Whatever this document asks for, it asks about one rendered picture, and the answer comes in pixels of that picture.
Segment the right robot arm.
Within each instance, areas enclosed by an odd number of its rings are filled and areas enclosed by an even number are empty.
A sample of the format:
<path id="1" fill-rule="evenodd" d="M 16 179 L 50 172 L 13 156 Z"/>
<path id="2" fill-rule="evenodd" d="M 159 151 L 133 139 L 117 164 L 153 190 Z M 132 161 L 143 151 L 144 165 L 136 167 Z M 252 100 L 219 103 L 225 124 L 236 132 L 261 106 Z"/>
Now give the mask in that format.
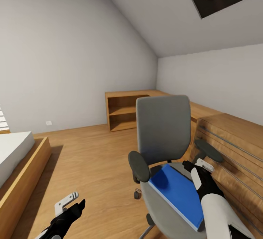
<path id="1" fill-rule="evenodd" d="M 217 186 L 210 171 L 214 167 L 198 159 L 195 165 L 190 161 L 182 163 L 191 172 L 192 181 L 199 195 L 207 239 L 256 239 L 252 232 L 236 215 L 224 193 Z"/>

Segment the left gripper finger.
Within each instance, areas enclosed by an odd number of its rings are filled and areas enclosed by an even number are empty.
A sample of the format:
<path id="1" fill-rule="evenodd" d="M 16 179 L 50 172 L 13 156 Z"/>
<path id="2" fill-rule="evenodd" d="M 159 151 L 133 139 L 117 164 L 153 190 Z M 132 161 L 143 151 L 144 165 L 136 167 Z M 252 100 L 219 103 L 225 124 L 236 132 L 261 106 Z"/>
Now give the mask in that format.
<path id="1" fill-rule="evenodd" d="M 82 210 L 85 208 L 85 199 L 80 202 L 79 207 L 80 207 L 80 210 L 82 212 Z"/>

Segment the swivel chair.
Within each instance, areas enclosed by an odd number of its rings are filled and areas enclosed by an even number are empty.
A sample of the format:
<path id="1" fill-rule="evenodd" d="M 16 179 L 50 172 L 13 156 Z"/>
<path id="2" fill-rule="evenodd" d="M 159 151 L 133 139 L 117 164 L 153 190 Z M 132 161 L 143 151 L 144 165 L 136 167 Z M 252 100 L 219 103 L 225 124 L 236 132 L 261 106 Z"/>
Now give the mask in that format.
<path id="1" fill-rule="evenodd" d="M 184 169 L 181 159 L 191 142 L 190 99 L 186 95 L 166 95 L 138 98 L 136 100 L 138 152 L 128 154 L 133 171 L 133 180 L 140 184 L 135 189 L 134 198 L 143 195 L 149 213 L 146 215 L 149 227 L 138 239 L 143 239 L 156 225 L 168 239 L 207 239 L 203 218 L 198 231 L 193 227 L 149 184 L 149 180 L 166 165 L 149 168 L 149 165 L 167 161 L 169 165 L 192 179 L 191 172 Z M 200 149 L 192 163 L 208 156 L 224 163 L 223 155 L 209 143 L 197 139 Z"/>

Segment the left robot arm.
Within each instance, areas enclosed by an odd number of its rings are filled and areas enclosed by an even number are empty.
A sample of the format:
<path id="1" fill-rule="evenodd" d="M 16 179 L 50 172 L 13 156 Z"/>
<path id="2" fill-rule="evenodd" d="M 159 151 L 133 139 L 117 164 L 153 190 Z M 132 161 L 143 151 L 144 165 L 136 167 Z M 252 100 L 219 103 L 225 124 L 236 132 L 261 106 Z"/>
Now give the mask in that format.
<path id="1" fill-rule="evenodd" d="M 85 199 L 80 204 L 76 203 L 69 209 L 64 208 L 77 199 L 78 196 L 79 193 L 74 192 L 57 202 L 55 204 L 56 217 L 50 222 L 51 225 L 35 239 L 63 239 L 71 224 L 81 217 L 82 210 L 85 208 Z"/>

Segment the folder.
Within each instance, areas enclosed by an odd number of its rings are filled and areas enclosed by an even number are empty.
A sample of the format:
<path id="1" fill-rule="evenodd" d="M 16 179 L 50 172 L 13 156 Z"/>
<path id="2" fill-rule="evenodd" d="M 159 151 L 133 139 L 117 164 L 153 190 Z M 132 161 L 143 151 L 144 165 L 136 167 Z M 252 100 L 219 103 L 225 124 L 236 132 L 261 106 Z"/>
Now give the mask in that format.
<path id="1" fill-rule="evenodd" d="M 199 195 L 191 179 L 166 163 L 149 184 L 198 231 L 203 220 Z"/>

